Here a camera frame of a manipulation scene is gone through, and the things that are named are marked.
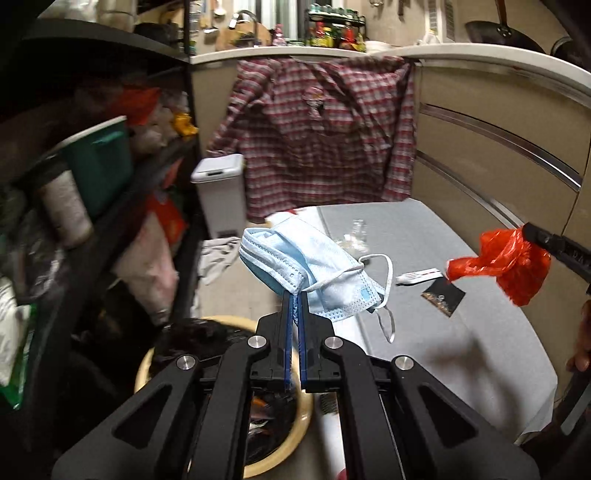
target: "cutting board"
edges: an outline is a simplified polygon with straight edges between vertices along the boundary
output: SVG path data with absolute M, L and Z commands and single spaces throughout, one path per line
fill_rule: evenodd
M 230 30 L 228 27 L 221 28 L 220 34 L 216 40 L 216 50 L 231 50 L 237 48 L 232 42 L 239 39 L 242 33 L 253 33 L 253 31 L 254 22 L 240 22 L 236 25 L 235 30 Z M 257 25 L 256 35 L 260 46 L 268 47 L 271 45 L 271 33 L 264 27 L 264 25 Z

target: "human hand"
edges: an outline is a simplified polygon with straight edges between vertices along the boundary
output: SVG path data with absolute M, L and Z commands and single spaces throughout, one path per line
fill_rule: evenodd
M 591 300 L 588 300 L 581 309 L 583 319 L 579 324 L 577 342 L 574 346 L 574 355 L 569 359 L 566 368 L 574 371 L 575 368 L 584 372 L 591 364 Z

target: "white trash can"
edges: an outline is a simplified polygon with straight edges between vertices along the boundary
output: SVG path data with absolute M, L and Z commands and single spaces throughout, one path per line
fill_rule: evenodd
M 212 238 L 242 236 L 246 201 L 240 154 L 204 158 L 191 175 Z

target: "trash can lid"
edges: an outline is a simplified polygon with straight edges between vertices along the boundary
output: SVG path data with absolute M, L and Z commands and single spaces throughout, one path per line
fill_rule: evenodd
M 224 157 L 204 158 L 193 170 L 191 181 L 193 183 L 202 183 L 238 177 L 242 174 L 243 161 L 244 156 L 240 153 Z

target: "countertop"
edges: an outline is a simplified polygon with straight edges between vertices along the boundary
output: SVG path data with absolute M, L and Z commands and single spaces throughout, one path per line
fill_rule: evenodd
M 193 66 L 204 66 L 223 60 L 239 60 L 247 57 L 271 56 L 310 56 L 351 58 L 367 55 L 357 51 L 338 50 L 320 47 L 250 47 L 234 50 L 216 51 L 191 57 Z M 562 84 L 568 89 L 563 92 L 572 96 L 573 92 L 583 94 L 585 103 L 591 106 L 591 73 L 564 60 L 521 48 L 505 47 L 482 43 L 444 43 L 435 45 L 415 45 L 408 47 L 392 47 L 391 50 L 376 52 L 375 57 L 400 56 L 417 59 L 425 65 L 437 60 L 464 60 L 480 62 L 483 65 L 503 66 L 512 69 L 513 73 L 522 76 L 538 76 L 554 84 Z

